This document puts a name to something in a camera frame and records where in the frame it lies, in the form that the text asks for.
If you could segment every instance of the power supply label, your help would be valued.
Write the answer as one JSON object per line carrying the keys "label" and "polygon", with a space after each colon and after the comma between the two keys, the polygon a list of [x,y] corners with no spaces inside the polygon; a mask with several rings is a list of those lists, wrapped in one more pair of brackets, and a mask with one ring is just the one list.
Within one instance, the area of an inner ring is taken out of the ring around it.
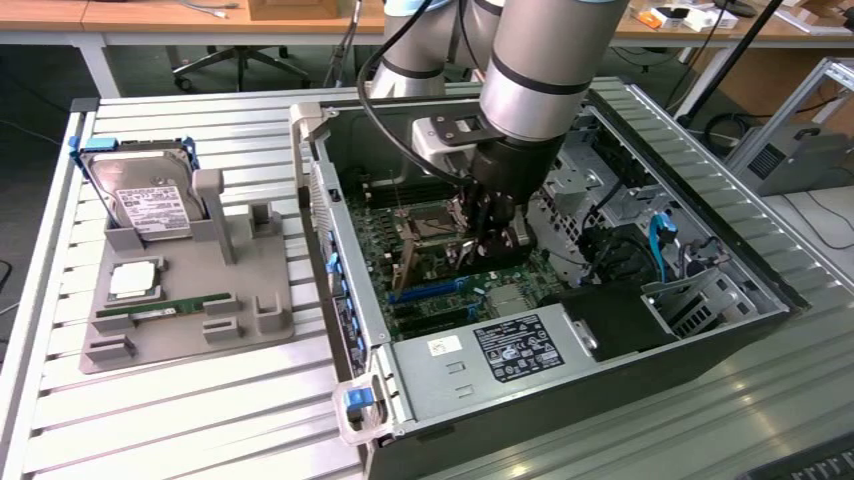
{"label": "power supply label", "polygon": [[496,380],[508,383],[564,365],[540,316],[530,315],[476,330]]}

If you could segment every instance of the hard drive label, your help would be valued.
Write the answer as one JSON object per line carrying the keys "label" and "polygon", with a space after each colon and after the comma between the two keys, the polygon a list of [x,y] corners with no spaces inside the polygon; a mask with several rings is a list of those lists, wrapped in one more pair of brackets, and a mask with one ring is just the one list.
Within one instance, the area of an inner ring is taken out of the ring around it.
{"label": "hard drive label", "polygon": [[178,187],[117,190],[134,228],[139,233],[190,228],[190,219]]}

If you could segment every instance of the tabletop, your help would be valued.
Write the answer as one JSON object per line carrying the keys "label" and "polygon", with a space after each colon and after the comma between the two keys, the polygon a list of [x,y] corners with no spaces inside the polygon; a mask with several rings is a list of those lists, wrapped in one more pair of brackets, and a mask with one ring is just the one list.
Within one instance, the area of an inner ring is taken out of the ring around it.
{"label": "tabletop", "polygon": [[0,0],[0,30],[81,31],[89,0]]}
{"label": "tabletop", "polygon": [[[342,8],[341,17],[333,19],[253,21],[246,7],[247,0],[237,1],[241,7],[230,9],[229,18],[222,19],[183,7],[177,0],[0,0],[0,30],[335,34],[347,29],[350,8]],[[363,34],[382,33],[382,0],[365,2],[358,31]],[[734,29],[714,33],[713,43],[737,41],[752,25],[752,19],[741,19]],[[708,32],[696,32],[686,27],[654,30],[628,15],[620,23],[614,38],[618,41],[662,42],[704,40],[706,35]],[[853,40],[850,36],[808,35],[774,17],[760,33],[757,43],[798,42],[821,47],[822,44]]]}

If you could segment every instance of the metal frame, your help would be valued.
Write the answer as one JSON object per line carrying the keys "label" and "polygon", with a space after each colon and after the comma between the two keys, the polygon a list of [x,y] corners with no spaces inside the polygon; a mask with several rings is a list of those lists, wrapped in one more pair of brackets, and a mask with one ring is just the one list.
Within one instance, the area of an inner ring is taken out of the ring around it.
{"label": "metal frame", "polygon": [[[841,100],[850,99],[849,95],[852,95],[854,91],[854,58],[841,60],[825,58],[818,63],[794,93],[786,99],[784,106],[765,124],[765,127],[762,127],[762,130],[745,140],[726,160],[728,167],[736,175],[740,175],[745,168],[748,168],[748,165],[750,165],[769,144],[777,129],[789,123],[789,119],[796,115],[798,107],[804,105],[804,102],[813,96],[813,93],[818,91],[822,83],[828,79],[838,82],[849,90],[846,97]],[[821,121],[826,120],[833,114],[833,111],[842,106],[842,103],[845,102],[836,101],[833,104],[829,104],[813,118],[813,121],[821,123]]]}

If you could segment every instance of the black cable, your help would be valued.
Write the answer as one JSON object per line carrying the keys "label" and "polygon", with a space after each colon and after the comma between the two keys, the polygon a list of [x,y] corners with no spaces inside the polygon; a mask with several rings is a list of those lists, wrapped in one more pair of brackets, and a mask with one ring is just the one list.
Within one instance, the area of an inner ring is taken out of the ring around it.
{"label": "black cable", "polygon": [[3,287],[6,287],[6,282],[10,281],[10,277],[12,276],[12,270],[15,270],[15,267],[12,267],[12,264],[6,260],[0,260],[0,263],[6,265],[6,272],[3,273],[3,277],[0,277],[0,292],[3,292]]}
{"label": "black cable", "polygon": [[464,43],[466,44],[466,50],[469,50],[469,56],[472,57],[472,61],[476,62],[476,68],[481,70],[481,72],[486,73],[486,70],[481,68],[478,57],[476,57],[476,51],[472,48],[472,43],[469,42],[469,32],[466,31],[466,0],[457,0],[457,18],[460,20],[460,29],[464,34]]}
{"label": "black cable", "polygon": [[609,193],[606,193],[602,200],[600,200],[600,203],[597,203],[593,207],[590,207],[590,210],[588,210],[588,213],[585,214],[585,218],[582,219],[582,230],[588,226],[588,220],[590,219],[590,217],[596,215],[596,213],[602,209],[605,204],[609,203],[612,198],[614,198],[614,195],[617,195],[617,192],[620,191],[620,188],[622,186],[624,186],[624,182],[618,180],[614,186],[612,187],[612,190],[609,190]]}
{"label": "black cable", "polygon": [[686,66],[685,72],[682,72],[682,76],[680,77],[680,80],[677,81],[677,84],[674,85],[673,90],[670,91],[670,95],[668,96],[668,101],[662,105],[665,108],[672,107],[670,101],[674,99],[677,95],[677,91],[680,90],[680,87],[682,86],[682,82],[685,82],[685,79],[689,76],[689,73],[694,71],[694,65],[697,65],[700,57],[702,56],[704,51],[706,50],[706,46],[712,41],[712,36],[714,35],[716,30],[718,30],[718,25],[721,25],[721,20],[724,19],[724,12],[726,12],[726,3],[724,4],[724,8],[721,9],[721,13],[718,14],[718,20],[716,20],[716,24],[712,26],[712,30],[709,30],[709,35],[706,35],[706,41],[704,41],[704,46],[700,47],[700,50],[697,51],[697,54],[694,55],[692,62]]}
{"label": "black cable", "polygon": [[34,97],[37,97],[39,100],[42,100],[42,102],[46,105],[50,105],[51,107],[54,107],[57,110],[59,110],[63,113],[71,113],[71,111],[61,106],[58,103],[53,102],[51,100],[49,100],[49,98],[42,95],[37,90],[34,90],[33,88],[30,88],[30,86],[22,82],[18,77],[15,77],[15,75],[12,75],[12,73],[10,72],[10,70],[6,68],[4,65],[4,59],[0,58],[0,69],[3,70],[3,76],[15,84],[15,86],[18,88],[21,88],[22,90],[25,90],[27,93],[30,93]]}
{"label": "black cable", "polygon": [[854,247],[854,243],[850,243],[849,245],[844,246],[844,247],[838,247],[836,245],[830,245],[830,243],[828,243],[828,240],[825,239],[825,237],[822,236],[821,233],[818,233],[818,229],[816,228],[816,225],[813,225],[813,222],[810,222],[806,218],[806,215],[804,215],[804,212],[801,211],[801,209],[797,207],[797,205],[794,204],[794,202],[789,199],[788,195],[782,195],[784,200],[786,200],[786,202],[789,203],[789,206],[792,206],[792,209],[796,211],[796,213],[798,214],[798,216],[801,217],[801,219],[804,220],[804,222],[806,223],[808,227],[810,227],[810,230],[813,230],[813,233],[816,234],[816,236],[818,237],[818,239],[822,241],[822,243],[828,246],[828,248],[833,249],[833,250],[848,250],[849,248]]}
{"label": "black cable", "polygon": [[[677,50],[673,55],[670,55],[665,60],[662,60],[661,62],[656,62],[656,63],[637,63],[633,62],[632,60],[629,60],[626,57],[624,57],[620,53],[620,51],[617,50],[617,48],[612,47],[612,50],[614,51],[614,54],[621,58],[621,60],[624,62],[626,62],[630,65],[634,65],[636,67],[641,67],[644,69],[642,73],[649,72],[650,67],[658,67],[660,65],[664,65],[665,63],[670,62],[674,58],[677,58],[677,55],[680,55],[680,51]],[[634,52],[629,52],[632,55],[644,55],[642,53],[634,53]]]}
{"label": "black cable", "polygon": [[383,45],[379,47],[379,49],[374,52],[374,54],[369,58],[369,61],[366,62],[366,64],[362,66],[362,70],[359,71],[359,76],[357,78],[357,91],[359,92],[359,103],[365,108],[365,113],[367,114],[377,128],[381,130],[381,132],[383,132],[383,135],[386,135],[386,138],[389,138],[389,141],[398,148],[398,150],[401,150],[401,153],[403,153],[403,156],[413,163],[415,163],[415,165],[418,165],[418,167],[423,169],[427,173],[430,173],[431,175],[437,176],[439,179],[445,180],[446,182],[454,185],[464,186],[470,184],[472,180],[466,178],[461,178],[457,175],[452,175],[449,172],[446,172],[439,167],[437,167],[433,163],[425,160],[425,158],[422,158],[418,152],[413,150],[413,147],[407,145],[406,142],[403,142],[398,138],[398,136],[394,134],[394,132],[389,129],[389,127],[381,120],[379,115],[377,114],[377,110],[374,109],[374,105],[371,104],[371,100],[369,98],[369,92],[366,87],[369,72],[371,71],[371,68],[377,63],[379,63],[379,60],[383,58],[383,55],[386,54],[386,52],[391,49],[391,47],[394,47],[395,43],[398,43],[398,41],[403,38],[406,33],[410,31],[410,29],[413,28],[413,25],[415,25],[415,22],[427,11],[430,2],[431,0],[425,0],[422,2],[422,5],[418,7],[418,10],[413,14],[407,22],[403,24],[403,27],[401,27],[401,30],[398,30],[395,34],[391,36],[391,38],[386,41],[386,43],[383,43]]}
{"label": "black cable", "polygon": [[578,265],[580,267],[586,267],[588,264],[582,263],[582,262],[577,262],[576,260],[573,260],[570,257],[566,257],[564,255],[561,255],[558,252],[556,252],[552,248],[546,248],[544,247],[544,250],[546,250],[549,252],[550,255],[554,255],[556,257],[558,257],[561,260],[564,260],[565,262],[572,263],[573,265]]}
{"label": "black cable", "polygon": [[[824,102],[813,105],[812,107],[806,107],[806,108],[802,108],[801,110],[797,110],[796,114],[810,112],[813,110],[818,110],[825,105],[828,105],[830,102],[834,102],[837,100],[840,100],[838,96],[836,96],[833,98],[829,98],[828,100],[825,100]],[[709,150],[712,150],[712,152],[718,154],[718,155],[724,155],[726,153],[726,151],[728,151],[728,147],[721,145],[720,143],[717,143],[712,139],[714,137],[713,130],[720,124],[722,124],[726,121],[734,123],[736,126],[738,127],[738,131],[740,131],[738,138],[741,138],[748,133],[748,130],[750,130],[750,124],[748,123],[748,121],[745,119],[748,119],[748,118],[772,118],[774,115],[776,114],[773,114],[773,113],[772,114],[754,115],[754,114],[750,114],[750,113],[729,112],[729,113],[722,113],[722,114],[716,115],[714,117],[712,117],[709,119],[709,122],[706,123],[706,128],[704,128],[704,143],[709,147]]]}
{"label": "black cable", "polygon": [[825,206],[825,204],[822,202],[818,201],[818,198],[816,198],[816,196],[813,195],[813,192],[805,192],[806,195],[813,199],[813,201],[816,202],[816,205],[818,205],[820,207],[822,207],[822,209],[836,215],[837,217],[840,217],[842,219],[842,221],[849,225],[849,228],[852,229],[852,232],[854,232],[854,225],[852,225],[852,221],[837,211],[832,210],[830,208],[828,208]]}

